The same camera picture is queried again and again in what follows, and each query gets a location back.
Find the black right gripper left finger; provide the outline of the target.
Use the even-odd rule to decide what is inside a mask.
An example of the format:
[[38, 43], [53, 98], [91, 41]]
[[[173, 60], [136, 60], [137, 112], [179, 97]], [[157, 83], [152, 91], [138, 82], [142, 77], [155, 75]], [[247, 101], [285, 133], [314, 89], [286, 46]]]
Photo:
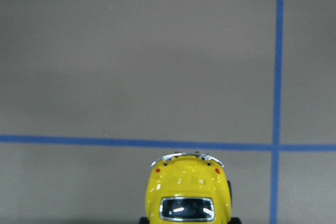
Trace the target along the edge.
[[148, 219], [147, 217], [141, 217], [139, 219], [139, 224], [148, 224]]

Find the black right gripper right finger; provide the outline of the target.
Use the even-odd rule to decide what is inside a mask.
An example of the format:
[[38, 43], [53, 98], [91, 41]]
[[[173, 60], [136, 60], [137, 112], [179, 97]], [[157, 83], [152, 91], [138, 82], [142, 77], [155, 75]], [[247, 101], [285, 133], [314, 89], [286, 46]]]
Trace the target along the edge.
[[231, 217], [230, 224], [241, 224], [241, 220], [238, 217]]

